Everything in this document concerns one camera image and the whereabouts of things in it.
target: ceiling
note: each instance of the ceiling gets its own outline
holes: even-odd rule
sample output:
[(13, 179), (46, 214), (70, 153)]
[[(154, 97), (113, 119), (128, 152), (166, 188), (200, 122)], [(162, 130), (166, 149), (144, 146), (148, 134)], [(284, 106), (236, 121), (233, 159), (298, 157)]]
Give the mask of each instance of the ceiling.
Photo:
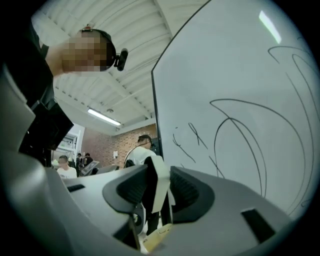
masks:
[[(206, 1), (48, 1), (32, 18), (44, 44), (62, 43), (91, 24), (111, 35), (117, 52), (122, 48), (129, 51), (122, 72), (110, 68), (54, 79), (56, 101), (71, 121), (111, 136), (154, 124), (151, 70), (173, 36)], [(121, 126), (93, 117), (88, 108), (119, 121)]]

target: white plastic surface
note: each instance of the white plastic surface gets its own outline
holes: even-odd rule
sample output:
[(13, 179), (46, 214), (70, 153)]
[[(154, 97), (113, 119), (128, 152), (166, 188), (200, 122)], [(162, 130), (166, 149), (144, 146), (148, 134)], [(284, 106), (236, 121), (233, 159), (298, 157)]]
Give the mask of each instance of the white plastic surface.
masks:
[(319, 70), (271, 1), (212, 0), (153, 70), (168, 166), (225, 177), (291, 217), (319, 174)]

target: fluorescent light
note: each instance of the fluorescent light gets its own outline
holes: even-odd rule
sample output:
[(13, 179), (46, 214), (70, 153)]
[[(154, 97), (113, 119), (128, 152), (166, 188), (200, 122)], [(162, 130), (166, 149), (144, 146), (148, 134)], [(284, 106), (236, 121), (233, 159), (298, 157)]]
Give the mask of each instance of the fluorescent light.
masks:
[(92, 115), (94, 115), (94, 116), (96, 116), (98, 118), (101, 118), (101, 119), (103, 119), (103, 120), (105, 120), (105, 121), (107, 121), (107, 122), (109, 122), (109, 123), (111, 123), (113, 125), (116, 125), (116, 126), (121, 125), (121, 123), (119, 123), (119, 122), (117, 122), (117, 121), (115, 121), (115, 120), (113, 120), (113, 119), (111, 119), (111, 118), (109, 118), (109, 117), (107, 117), (107, 116), (105, 116), (103, 114), (100, 114), (100, 113), (98, 113), (97, 111), (94, 111), (91, 108), (88, 109), (88, 113), (90, 113), (90, 114), (92, 114)]
[(262, 23), (265, 25), (265, 27), (270, 31), (270, 33), (273, 35), (274, 39), (278, 44), (281, 43), (281, 36), (279, 32), (277, 31), (275, 25), (273, 22), (269, 19), (269, 17), (263, 12), (260, 11), (259, 19), (262, 21)]

